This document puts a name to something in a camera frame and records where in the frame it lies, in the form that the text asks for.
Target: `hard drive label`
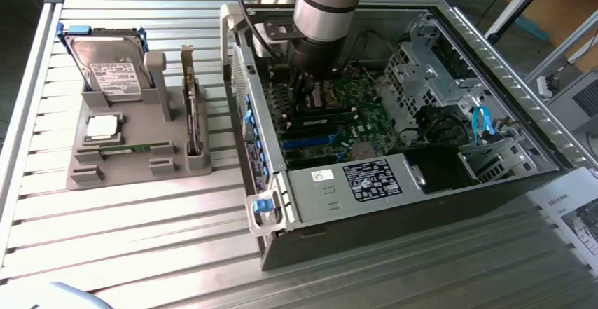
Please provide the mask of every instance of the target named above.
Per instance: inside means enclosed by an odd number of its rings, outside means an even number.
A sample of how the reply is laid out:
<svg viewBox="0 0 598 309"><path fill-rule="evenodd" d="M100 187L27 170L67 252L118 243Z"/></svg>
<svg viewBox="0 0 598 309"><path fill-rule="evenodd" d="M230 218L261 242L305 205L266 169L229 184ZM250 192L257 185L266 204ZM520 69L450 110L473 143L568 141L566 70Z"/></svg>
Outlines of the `hard drive label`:
<svg viewBox="0 0 598 309"><path fill-rule="evenodd" d="M358 202L403 193L386 160L347 165L343 171Z"/></svg>
<svg viewBox="0 0 598 309"><path fill-rule="evenodd" d="M142 94L132 63L91 64L90 66L104 95Z"/></svg>

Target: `hard drive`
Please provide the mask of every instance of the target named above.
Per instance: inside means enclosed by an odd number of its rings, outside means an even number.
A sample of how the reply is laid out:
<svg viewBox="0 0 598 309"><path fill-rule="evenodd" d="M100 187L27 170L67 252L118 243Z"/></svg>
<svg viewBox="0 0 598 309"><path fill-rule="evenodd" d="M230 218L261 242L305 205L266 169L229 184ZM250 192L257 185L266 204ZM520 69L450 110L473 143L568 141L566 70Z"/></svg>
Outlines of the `hard drive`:
<svg viewBox="0 0 598 309"><path fill-rule="evenodd" d="M58 37L74 56L86 80L86 90L102 91L108 101L142 99L142 89L154 83L143 57L147 49L143 29L92 29L62 25Z"/></svg>

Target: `motherboard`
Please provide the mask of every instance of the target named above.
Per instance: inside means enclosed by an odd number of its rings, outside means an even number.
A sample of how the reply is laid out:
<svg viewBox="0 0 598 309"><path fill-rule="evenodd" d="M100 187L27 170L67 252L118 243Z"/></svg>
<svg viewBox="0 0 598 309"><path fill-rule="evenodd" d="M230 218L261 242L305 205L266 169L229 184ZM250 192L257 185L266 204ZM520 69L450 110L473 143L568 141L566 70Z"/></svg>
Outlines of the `motherboard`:
<svg viewBox="0 0 598 309"><path fill-rule="evenodd" d="M398 140L374 80L353 67L323 81L297 107L286 82L265 86L270 114L289 169L383 156Z"/></svg>

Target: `warning label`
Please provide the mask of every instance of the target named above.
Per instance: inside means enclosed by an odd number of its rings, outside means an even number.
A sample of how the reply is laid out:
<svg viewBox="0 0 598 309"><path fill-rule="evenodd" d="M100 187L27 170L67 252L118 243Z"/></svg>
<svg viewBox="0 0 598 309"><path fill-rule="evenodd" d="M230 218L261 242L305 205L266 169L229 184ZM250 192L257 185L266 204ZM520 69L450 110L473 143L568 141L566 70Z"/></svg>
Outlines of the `warning label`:
<svg viewBox="0 0 598 309"><path fill-rule="evenodd" d="M138 74L131 63L91 64L95 80L104 95L139 95Z"/></svg>
<svg viewBox="0 0 598 309"><path fill-rule="evenodd" d="M358 202L403 193L386 160L347 165L343 170Z"/></svg>

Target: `workbench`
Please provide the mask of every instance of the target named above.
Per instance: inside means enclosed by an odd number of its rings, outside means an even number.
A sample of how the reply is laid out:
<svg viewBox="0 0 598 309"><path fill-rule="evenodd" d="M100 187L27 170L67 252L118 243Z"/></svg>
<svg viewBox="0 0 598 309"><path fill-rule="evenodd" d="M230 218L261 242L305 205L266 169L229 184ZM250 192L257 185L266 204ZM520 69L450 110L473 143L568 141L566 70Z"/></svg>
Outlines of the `workbench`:
<svg viewBox="0 0 598 309"><path fill-rule="evenodd" d="M233 1L44 3L0 157L0 301L30 308L35 284L60 281L123 309L596 308L596 279L525 197L481 218L261 272L219 59L219 8ZM167 55L167 85L182 81L181 45L194 45L213 174L66 189L83 79L59 22L143 26L150 49Z"/></svg>

